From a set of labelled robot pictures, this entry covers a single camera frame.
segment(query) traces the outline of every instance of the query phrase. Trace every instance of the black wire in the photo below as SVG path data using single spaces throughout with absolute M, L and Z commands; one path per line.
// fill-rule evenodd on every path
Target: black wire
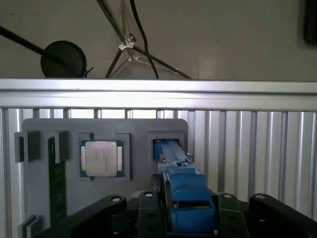
M 159 76 L 158 71 L 155 68 L 154 63 L 153 63 L 152 58 L 151 58 L 150 53 L 149 53 L 148 40 L 147 40 L 147 37 L 146 37 L 145 32 L 143 30 L 141 21 L 139 19 L 138 12 L 137 12 L 134 0 L 130 0 L 130 5 L 131 5 L 131 8 L 132 8 L 134 19 L 135 19 L 135 21 L 136 21 L 136 23 L 138 25 L 139 31 L 140 31 L 141 36 L 142 36 L 143 41 L 144 41 L 144 51 L 145 51 L 146 56 L 147 56 L 147 58 L 148 58 L 148 60 L 150 62 L 150 65 L 152 66 L 152 69 L 153 69 L 153 71 L 155 73 L 156 78 L 159 78 L 158 77 Z

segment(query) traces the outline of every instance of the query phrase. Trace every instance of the gray slot holder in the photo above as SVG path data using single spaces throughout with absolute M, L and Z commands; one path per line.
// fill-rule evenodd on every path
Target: gray slot holder
M 69 159 L 68 131 L 53 132 L 55 138 L 55 162 L 61 163 Z
M 38 216 L 26 227 L 26 238 L 32 238 L 43 230 L 43 217 Z
M 36 219 L 35 215 L 29 216 L 20 226 L 18 226 L 18 238 L 27 238 L 26 228 Z
M 23 163 L 24 212 L 25 217 L 42 216 L 44 229 L 50 226 L 50 137 L 54 136 L 55 142 L 65 142 L 60 144 L 56 154 L 59 153 L 59 161 L 64 160 L 66 165 L 67 215 L 110 194 L 120 194 L 129 199 L 135 191 L 148 190 L 152 174 L 158 172 L 157 161 L 153 160 L 155 139 L 177 139 L 180 146 L 187 150 L 188 125 L 182 119 L 26 119 L 22 123 L 22 134 L 17 133 L 16 138 L 21 135 L 26 138 L 26 133 L 30 131 L 36 131 L 37 136 L 33 138 L 38 143 L 41 141 L 37 144 L 41 158 Z M 123 140 L 124 177 L 81 177 L 80 139 Z M 68 156 L 61 152 L 67 147 Z M 19 146 L 16 145 L 15 149 L 19 151 Z
M 16 132 L 14 134 L 15 162 L 39 160 L 41 158 L 40 138 L 39 131 Z

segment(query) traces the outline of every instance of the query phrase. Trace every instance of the gray wall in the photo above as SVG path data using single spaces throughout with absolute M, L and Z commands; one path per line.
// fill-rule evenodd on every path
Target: gray wall
M 109 0 L 120 16 L 120 0 Z M 314 80 L 317 51 L 300 38 L 302 0 L 136 0 L 151 53 L 193 78 Z M 89 77 L 105 75 L 118 39 L 91 0 L 1 0 L 0 24 L 41 47 L 69 40 L 85 52 Z M 130 27 L 143 42 L 134 21 Z M 0 77 L 43 74 L 40 57 L 0 38 Z M 176 75 L 159 71 L 162 78 Z M 132 65 L 120 77 L 153 78 Z

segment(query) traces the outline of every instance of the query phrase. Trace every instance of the black disc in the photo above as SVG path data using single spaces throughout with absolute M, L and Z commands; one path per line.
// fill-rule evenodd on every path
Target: black disc
M 41 68 L 46 78 L 82 78 L 86 72 L 87 61 L 84 52 L 69 41 L 55 41 L 45 51 L 59 57 L 68 66 L 41 57 Z

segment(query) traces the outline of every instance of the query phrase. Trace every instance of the green circuit board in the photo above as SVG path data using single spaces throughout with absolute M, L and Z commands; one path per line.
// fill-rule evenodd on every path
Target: green circuit board
M 55 138 L 48 141 L 51 226 L 66 217 L 65 162 L 55 162 Z

